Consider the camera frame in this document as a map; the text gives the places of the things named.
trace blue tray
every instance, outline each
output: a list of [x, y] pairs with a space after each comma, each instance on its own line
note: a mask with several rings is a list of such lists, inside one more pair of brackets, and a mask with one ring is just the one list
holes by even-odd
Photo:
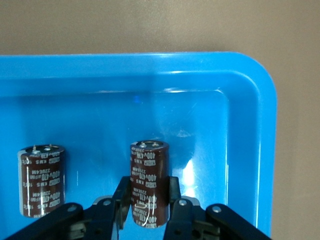
[[[0, 57], [0, 239], [19, 212], [18, 150], [67, 149], [66, 201], [88, 208], [130, 174], [130, 144], [170, 145], [170, 174], [201, 206], [227, 204], [271, 233], [276, 91], [232, 52]], [[131, 212], [121, 239], [162, 239]]]

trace brown capacitor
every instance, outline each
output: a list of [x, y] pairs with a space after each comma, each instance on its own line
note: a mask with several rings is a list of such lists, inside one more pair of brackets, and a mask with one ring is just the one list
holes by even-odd
[[65, 149], [35, 145], [18, 152], [20, 213], [40, 218], [65, 203]]
[[169, 217], [169, 145], [146, 140], [130, 149], [133, 220], [144, 228], [160, 227]]

